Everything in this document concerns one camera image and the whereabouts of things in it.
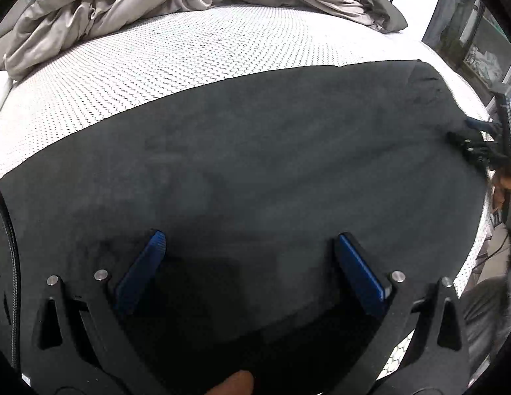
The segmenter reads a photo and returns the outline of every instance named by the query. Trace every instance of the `bolt head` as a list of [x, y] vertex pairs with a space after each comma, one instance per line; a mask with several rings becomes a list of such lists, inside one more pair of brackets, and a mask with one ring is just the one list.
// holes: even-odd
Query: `bolt head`
[[59, 278], [56, 275], [49, 276], [49, 278], [46, 280], [46, 284], [48, 286], [56, 285], [59, 281]]
[[441, 279], [441, 281], [442, 281], [442, 285], [445, 286], [446, 288], [451, 288], [453, 286], [453, 282], [447, 276], [444, 276]]
[[406, 274], [404, 272], [401, 272], [399, 270], [395, 270], [391, 273], [391, 278], [394, 282], [402, 283], [406, 280]]
[[97, 281], [103, 281], [107, 276], [109, 276], [109, 273], [107, 273], [107, 270], [100, 269], [100, 270], [97, 270], [96, 273], [94, 274], [94, 279], [96, 279]]

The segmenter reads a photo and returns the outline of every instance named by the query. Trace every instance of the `finger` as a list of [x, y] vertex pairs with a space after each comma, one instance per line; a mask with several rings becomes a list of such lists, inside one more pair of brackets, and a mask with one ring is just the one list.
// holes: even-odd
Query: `finger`
[[500, 187], [495, 187], [494, 193], [493, 193], [493, 211], [495, 212], [502, 208], [502, 205], [504, 204], [504, 191]]
[[252, 395], [254, 377], [249, 371], [238, 371], [206, 392], [206, 395]]

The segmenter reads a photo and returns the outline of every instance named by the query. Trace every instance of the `bed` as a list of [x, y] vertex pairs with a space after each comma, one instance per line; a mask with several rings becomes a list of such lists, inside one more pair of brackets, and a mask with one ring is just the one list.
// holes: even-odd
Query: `bed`
[[[220, 80], [294, 67], [421, 60], [458, 107], [488, 120], [471, 86], [425, 44], [308, 8], [217, 5], [139, 20], [81, 42], [14, 83], [0, 111], [0, 179], [31, 156], [101, 120]], [[462, 294], [488, 231], [488, 197], [455, 278]], [[396, 369], [410, 336], [381, 377]]]

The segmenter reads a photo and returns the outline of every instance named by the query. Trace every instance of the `blue gripper pad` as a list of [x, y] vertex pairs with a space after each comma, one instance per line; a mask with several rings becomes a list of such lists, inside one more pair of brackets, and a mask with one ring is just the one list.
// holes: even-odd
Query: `blue gripper pad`
[[338, 235], [334, 253], [365, 313], [381, 318], [385, 314], [391, 283], [371, 269], [367, 261], [371, 262], [372, 257], [367, 256], [350, 233]]
[[166, 237], [164, 233], [156, 232], [116, 288], [114, 309], [120, 316], [131, 315], [135, 311], [165, 254]]

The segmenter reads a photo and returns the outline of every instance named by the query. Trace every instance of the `white mattress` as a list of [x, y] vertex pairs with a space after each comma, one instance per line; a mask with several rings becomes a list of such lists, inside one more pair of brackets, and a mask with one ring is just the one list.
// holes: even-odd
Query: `white mattress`
[[[0, 178], [69, 134], [195, 86], [281, 68], [411, 59], [434, 66], [466, 115], [488, 120], [471, 86], [425, 44], [403, 34], [383, 35], [305, 9], [244, 5], [139, 21], [75, 46], [14, 85], [0, 112]], [[487, 214], [488, 198], [455, 279], [459, 294], [486, 237]], [[402, 354], [395, 349], [390, 369]]]

